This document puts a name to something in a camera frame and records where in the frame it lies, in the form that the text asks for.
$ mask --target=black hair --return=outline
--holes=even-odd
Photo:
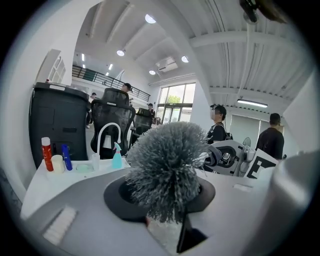
[[[270,121],[269,121],[269,123],[270,123],[270,125],[272,125],[272,126],[276,126],[276,125],[279,125],[279,124],[280,124],[280,120],[281,120],[281,118],[280,118],[280,115],[279,115],[278,113],[272,113],[272,114],[270,115]]]
[[[224,106],[218,105],[214,108],[214,110],[218,110],[220,114],[222,114],[222,121],[225,120],[226,115],[227,115],[227,110]]]
[[[126,82],[123,84],[124,86],[128,87],[129,90],[131,90],[132,86],[130,83]]]

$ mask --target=gray trash can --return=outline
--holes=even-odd
[[[67,144],[71,160],[88,160],[86,117],[89,95],[68,86],[38,82],[29,116],[29,137],[35,166],[43,160],[41,138],[49,137],[52,155]]]

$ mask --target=white table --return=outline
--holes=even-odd
[[[37,209],[43,206],[46,202],[60,194],[62,191],[71,185],[96,176],[118,171],[120,169],[112,168],[112,159],[100,160],[99,171],[92,171],[80,173],[76,170],[77,165],[91,165],[92,162],[88,161],[71,161],[72,170],[67,170],[61,174],[54,171],[47,171],[44,160],[36,170],[32,181],[26,191],[20,217],[25,220],[30,217]],[[124,157],[122,157],[122,168],[129,168]]]

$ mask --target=railing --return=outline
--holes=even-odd
[[[122,86],[124,85],[124,82],[119,81],[115,78],[112,78],[110,76],[106,76],[102,73],[93,71],[88,68],[82,68],[80,66],[72,65],[72,76],[76,78],[81,78],[84,80],[88,80],[91,82],[95,82],[97,84],[115,88],[121,90]],[[146,102],[149,101],[150,94],[139,90],[138,88],[135,88],[132,86],[132,92],[128,92],[129,95],[135,96],[138,99],[142,99]]]

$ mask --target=teal spray bottle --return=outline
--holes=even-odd
[[[114,143],[114,148],[113,150],[115,150],[115,154],[113,155],[113,159],[112,159],[112,168],[113,169],[121,169],[122,168],[122,159],[121,159],[121,147],[119,146],[118,143]]]

